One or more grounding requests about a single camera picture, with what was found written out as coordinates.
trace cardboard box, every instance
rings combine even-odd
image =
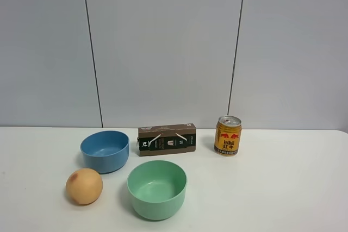
[[[196,127],[193,123],[138,129],[140,156],[194,152]]]

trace energy drink can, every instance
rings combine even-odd
[[[238,152],[241,120],[234,116],[221,116],[216,125],[214,149],[223,156],[234,156]]]

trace gray wall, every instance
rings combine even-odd
[[[0,125],[348,130],[348,0],[0,0]],[[230,89],[237,58],[231,100]]]

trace white table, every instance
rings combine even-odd
[[[348,134],[335,130],[243,130],[240,151],[213,151],[215,130],[197,131],[191,153],[139,157],[136,129],[126,165],[102,175],[91,205],[65,197],[79,150],[99,128],[0,128],[0,231],[348,231]],[[138,164],[165,159],[188,175],[184,205],[151,222],[132,210],[126,179]]]

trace red bull can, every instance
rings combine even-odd
[[[216,125],[214,149],[223,156],[234,156],[238,152],[241,120],[237,117],[221,116]]]

